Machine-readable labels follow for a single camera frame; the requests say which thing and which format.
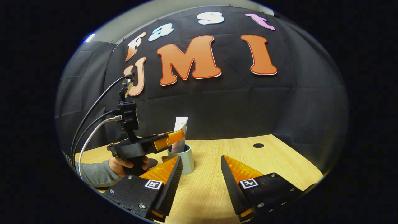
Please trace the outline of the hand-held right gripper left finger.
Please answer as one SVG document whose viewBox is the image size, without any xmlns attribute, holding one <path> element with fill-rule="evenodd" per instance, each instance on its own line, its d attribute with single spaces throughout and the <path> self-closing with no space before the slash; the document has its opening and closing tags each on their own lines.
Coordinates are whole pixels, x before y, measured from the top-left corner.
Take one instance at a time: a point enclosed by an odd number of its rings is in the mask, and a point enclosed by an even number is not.
<svg viewBox="0 0 398 224">
<path fill-rule="evenodd" d="M 126 176 L 103 195 L 134 215 L 165 222 L 173 205 L 182 170 L 182 159 L 175 156 L 140 176 Z"/>
</svg>

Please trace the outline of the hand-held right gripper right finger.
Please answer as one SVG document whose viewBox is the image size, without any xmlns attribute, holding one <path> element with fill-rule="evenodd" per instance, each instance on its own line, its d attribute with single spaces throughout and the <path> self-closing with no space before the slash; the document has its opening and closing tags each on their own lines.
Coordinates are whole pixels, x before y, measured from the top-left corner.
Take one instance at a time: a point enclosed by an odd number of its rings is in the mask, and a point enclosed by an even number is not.
<svg viewBox="0 0 398 224">
<path fill-rule="evenodd" d="M 264 219 L 317 186 L 314 183 L 301 190 L 276 172 L 263 174 L 226 155 L 221 157 L 221 170 L 234 212 L 241 222 Z"/>
</svg>

